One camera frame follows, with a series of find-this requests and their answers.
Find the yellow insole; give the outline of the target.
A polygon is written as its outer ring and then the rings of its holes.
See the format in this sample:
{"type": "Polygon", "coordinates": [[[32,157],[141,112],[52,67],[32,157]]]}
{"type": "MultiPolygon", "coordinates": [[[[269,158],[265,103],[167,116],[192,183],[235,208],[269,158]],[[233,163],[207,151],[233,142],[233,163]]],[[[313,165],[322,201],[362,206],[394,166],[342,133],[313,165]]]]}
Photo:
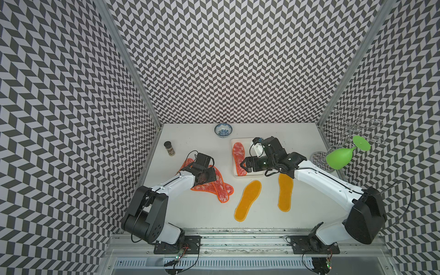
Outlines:
{"type": "Polygon", "coordinates": [[[236,221],[245,221],[254,201],[259,197],[261,189],[262,184],[260,181],[252,181],[244,188],[240,202],[234,212],[234,218],[236,221]]]}
{"type": "Polygon", "coordinates": [[[291,198],[293,191],[293,179],[285,174],[280,174],[278,178],[279,195],[278,208],[282,212],[289,212],[291,209],[291,198]]]}

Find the green plastic wine glass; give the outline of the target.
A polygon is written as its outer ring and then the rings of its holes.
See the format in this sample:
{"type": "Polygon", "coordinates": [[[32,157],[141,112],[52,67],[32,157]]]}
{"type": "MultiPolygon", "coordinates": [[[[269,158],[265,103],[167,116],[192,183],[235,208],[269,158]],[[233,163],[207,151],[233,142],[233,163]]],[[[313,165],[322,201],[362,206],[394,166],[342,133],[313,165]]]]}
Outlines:
{"type": "Polygon", "coordinates": [[[326,156],[326,163],[334,170],[340,170],[347,166],[352,160],[354,151],[360,149],[361,151],[370,151],[371,144],[362,136],[354,136],[352,138],[354,146],[351,148],[340,148],[326,156]]]}

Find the small spice jar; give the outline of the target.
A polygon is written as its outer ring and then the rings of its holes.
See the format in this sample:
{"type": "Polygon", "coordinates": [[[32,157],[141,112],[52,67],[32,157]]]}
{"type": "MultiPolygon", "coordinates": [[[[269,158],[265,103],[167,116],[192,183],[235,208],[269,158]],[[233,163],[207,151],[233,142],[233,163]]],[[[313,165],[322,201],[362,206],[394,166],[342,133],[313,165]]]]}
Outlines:
{"type": "Polygon", "coordinates": [[[175,150],[174,150],[173,145],[172,145],[172,143],[170,141],[164,142],[164,147],[167,150],[167,153],[168,153],[169,156],[172,157],[172,156],[175,155],[175,150]]]}

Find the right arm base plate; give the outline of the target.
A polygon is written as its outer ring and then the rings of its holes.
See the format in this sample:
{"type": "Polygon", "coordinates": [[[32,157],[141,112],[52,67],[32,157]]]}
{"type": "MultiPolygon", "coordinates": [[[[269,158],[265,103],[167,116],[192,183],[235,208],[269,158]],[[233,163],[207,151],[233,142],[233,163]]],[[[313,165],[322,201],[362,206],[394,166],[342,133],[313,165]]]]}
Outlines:
{"type": "Polygon", "coordinates": [[[336,242],[331,245],[325,245],[318,239],[316,232],[323,223],[318,223],[306,236],[295,235],[286,238],[294,254],[340,254],[340,249],[336,242]]]}

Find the white storage tray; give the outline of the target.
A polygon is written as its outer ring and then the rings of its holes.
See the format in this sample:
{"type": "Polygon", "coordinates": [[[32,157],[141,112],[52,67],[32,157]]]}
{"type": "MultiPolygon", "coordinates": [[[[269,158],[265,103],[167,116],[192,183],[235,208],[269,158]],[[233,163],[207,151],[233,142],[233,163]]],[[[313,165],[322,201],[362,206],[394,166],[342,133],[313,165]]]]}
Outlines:
{"type": "Polygon", "coordinates": [[[230,141],[231,147],[231,161],[232,161],[232,173],[235,177],[244,176],[258,176],[263,175],[262,171],[246,171],[243,167],[246,166],[246,159],[250,158],[263,158],[266,157],[263,146],[259,143],[261,138],[257,138],[257,143],[254,144],[253,137],[241,137],[235,138],[230,141]]]}

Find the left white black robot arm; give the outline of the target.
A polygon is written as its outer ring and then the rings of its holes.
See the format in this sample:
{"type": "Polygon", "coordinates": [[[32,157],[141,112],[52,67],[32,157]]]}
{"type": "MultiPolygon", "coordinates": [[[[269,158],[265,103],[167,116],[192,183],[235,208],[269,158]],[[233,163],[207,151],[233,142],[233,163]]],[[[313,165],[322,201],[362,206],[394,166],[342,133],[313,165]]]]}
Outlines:
{"type": "Polygon", "coordinates": [[[137,188],[121,228],[151,245],[156,242],[179,245],[184,239],[184,230],[165,223],[168,201],[193,187],[214,182],[217,179],[214,164],[212,157],[197,153],[195,161],[169,180],[153,187],[137,188]]]}

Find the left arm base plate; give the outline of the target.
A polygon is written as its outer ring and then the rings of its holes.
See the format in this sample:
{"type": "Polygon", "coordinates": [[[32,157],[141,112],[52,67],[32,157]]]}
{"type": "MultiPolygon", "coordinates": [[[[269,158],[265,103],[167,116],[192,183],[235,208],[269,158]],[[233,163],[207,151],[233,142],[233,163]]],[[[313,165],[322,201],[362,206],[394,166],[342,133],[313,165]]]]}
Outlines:
{"type": "Polygon", "coordinates": [[[201,236],[185,236],[177,241],[176,244],[168,244],[165,242],[156,242],[154,254],[177,255],[180,250],[185,251],[185,255],[196,255],[200,251],[201,236]]]}

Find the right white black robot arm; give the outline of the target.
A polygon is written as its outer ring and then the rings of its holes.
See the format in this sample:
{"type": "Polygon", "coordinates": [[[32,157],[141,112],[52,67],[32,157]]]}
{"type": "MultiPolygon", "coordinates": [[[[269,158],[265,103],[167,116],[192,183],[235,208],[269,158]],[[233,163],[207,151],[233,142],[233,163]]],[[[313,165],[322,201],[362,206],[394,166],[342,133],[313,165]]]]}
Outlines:
{"type": "Polygon", "coordinates": [[[313,250],[325,249],[347,239],[370,245],[387,221],[381,193],[373,188],[362,189],[318,168],[305,156],[287,153],[276,137],[252,140],[261,152],[238,162],[247,173],[263,171],[265,176],[277,172],[298,179],[320,191],[340,205],[347,215],[332,223],[318,223],[305,241],[313,250]]]}

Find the yellow insole left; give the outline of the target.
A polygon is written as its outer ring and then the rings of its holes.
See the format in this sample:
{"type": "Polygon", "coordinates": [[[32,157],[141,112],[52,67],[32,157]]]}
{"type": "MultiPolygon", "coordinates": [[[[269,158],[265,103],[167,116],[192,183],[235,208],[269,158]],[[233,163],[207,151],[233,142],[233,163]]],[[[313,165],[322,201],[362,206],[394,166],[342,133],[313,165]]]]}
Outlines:
{"type": "Polygon", "coordinates": [[[252,181],[244,188],[240,202],[234,212],[234,218],[236,221],[245,221],[254,201],[259,197],[261,189],[262,184],[260,181],[252,181]]]}

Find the aluminium front rail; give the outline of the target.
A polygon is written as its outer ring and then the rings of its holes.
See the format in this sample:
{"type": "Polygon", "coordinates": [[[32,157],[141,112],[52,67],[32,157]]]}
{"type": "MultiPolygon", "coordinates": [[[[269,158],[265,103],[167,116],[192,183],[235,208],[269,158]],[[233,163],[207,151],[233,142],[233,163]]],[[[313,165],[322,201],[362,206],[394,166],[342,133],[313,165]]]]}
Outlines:
{"type": "MultiPolygon", "coordinates": [[[[186,229],[187,236],[201,236],[200,255],[211,256],[292,256],[289,236],[305,236],[308,229],[186,229]]],[[[354,240],[338,241],[339,257],[391,257],[382,238],[363,245],[354,240]]],[[[104,257],[152,257],[154,246],[133,243],[128,233],[114,234],[104,257]]]]}

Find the blue white porcelain bowl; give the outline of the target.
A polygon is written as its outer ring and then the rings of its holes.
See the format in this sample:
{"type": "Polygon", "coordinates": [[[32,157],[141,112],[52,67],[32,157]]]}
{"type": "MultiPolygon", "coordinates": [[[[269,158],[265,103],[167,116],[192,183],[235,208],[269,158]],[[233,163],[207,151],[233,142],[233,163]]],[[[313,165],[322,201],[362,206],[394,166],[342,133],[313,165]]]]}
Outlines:
{"type": "Polygon", "coordinates": [[[230,136],[232,134],[232,132],[233,132],[233,127],[231,125],[229,125],[228,123],[220,123],[214,127],[214,133],[219,138],[226,138],[226,137],[230,136]]]}

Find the yellow insole right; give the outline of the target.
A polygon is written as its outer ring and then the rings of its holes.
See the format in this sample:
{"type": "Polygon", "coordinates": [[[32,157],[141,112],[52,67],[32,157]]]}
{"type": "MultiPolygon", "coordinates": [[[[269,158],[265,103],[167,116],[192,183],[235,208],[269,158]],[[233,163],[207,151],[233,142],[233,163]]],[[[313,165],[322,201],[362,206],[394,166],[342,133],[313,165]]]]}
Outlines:
{"type": "Polygon", "coordinates": [[[293,191],[293,179],[285,174],[280,174],[278,178],[279,195],[278,208],[282,212],[289,212],[291,209],[291,198],[293,191]]]}

